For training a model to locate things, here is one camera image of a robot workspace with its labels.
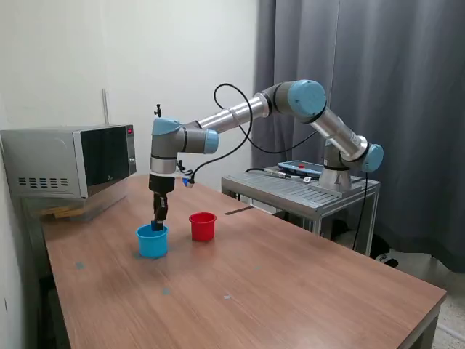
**floor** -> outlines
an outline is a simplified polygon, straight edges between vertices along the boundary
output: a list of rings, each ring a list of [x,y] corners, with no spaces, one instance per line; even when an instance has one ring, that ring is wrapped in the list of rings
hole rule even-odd
[[[465,335],[465,274],[451,273],[427,254],[391,252],[390,255],[399,261],[397,269],[447,290],[448,296],[442,304],[438,322]],[[436,329],[433,348],[465,349],[465,342]]]

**blue cup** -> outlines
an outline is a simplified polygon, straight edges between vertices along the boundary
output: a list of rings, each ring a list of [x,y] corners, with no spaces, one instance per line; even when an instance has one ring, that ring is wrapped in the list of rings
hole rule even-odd
[[[139,238],[139,253],[146,258],[160,258],[168,252],[168,228],[152,231],[152,226],[143,225],[136,230]]]

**table leg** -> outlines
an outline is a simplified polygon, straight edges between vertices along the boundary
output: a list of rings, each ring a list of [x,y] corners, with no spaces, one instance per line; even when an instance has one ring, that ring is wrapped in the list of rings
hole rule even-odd
[[[378,209],[378,197],[379,197],[379,190],[375,192],[373,197],[373,206],[371,207],[371,216],[370,216],[370,225],[368,227],[368,237],[366,241],[366,248],[365,248],[365,255],[369,256],[371,252],[371,242],[373,241],[373,232],[375,229],[375,221],[376,221],[376,210]]]
[[[411,349],[431,349],[436,332],[437,316],[431,321],[421,336],[414,342]]]

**wooden board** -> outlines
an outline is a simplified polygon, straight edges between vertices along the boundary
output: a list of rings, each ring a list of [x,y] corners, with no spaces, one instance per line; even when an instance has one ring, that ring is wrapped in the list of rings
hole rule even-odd
[[[445,291],[196,184],[169,194],[169,253],[138,255],[146,177],[91,222],[46,222],[73,349],[398,348]],[[217,215],[210,243],[190,214]]]

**white wall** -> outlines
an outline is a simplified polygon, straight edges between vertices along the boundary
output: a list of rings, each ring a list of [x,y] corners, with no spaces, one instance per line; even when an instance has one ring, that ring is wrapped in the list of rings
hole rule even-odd
[[[0,93],[12,127],[102,124],[105,47],[95,0],[0,5]]]
[[[156,103],[164,117],[189,122],[218,111],[212,95],[222,82],[252,95],[257,2],[104,0],[110,120],[134,124],[139,173],[147,173],[150,163]],[[242,98],[230,90],[219,96],[226,106]],[[222,134],[214,155],[228,152],[242,139],[238,129]],[[213,156],[180,158],[186,167],[195,167]],[[250,163],[246,143],[233,156],[204,167],[196,179],[219,188],[221,176],[242,172]]]
[[[0,95],[0,128],[6,127]],[[31,246],[18,227],[0,155],[0,349],[34,348],[37,292]]]
[[[188,122],[217,111],[212,93],[222,82],[252,94],[257,2],[2,1],[0,128],[101,124],[105,87],[110,121],[134,124],[138,172],[147,173],[156,103],[165,117]],[[234,91],[222,91],[219,99],[224,105],[241,101]],[[222,134],[215,156],[242,138],[238,130]],[[212,157],[185,154],[182,159],[195,167]],[[197,180],[219,188],[221,176],[241,172],[250,162],[247,143],[202,169]],[[0,159],[1,349],[24,348],[27,337],[35,339],[30,331],[36,285],[28,248]]]

